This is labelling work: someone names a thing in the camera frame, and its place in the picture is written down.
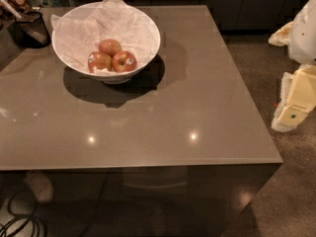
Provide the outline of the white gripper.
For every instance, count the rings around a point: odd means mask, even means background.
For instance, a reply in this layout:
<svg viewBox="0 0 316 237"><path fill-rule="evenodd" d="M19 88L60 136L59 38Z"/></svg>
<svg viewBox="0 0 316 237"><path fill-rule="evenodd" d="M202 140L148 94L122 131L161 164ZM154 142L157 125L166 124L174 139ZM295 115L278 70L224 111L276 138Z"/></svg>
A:
<svg viewBox="0 0 316 237"><path fill-rule="evenodd" d="M280 85L272 129L296 129L316 107L316 0L309 0L289 22L273 33L269 44L288 45L288 55L302 64L293 73L285 72Z"/></svg>

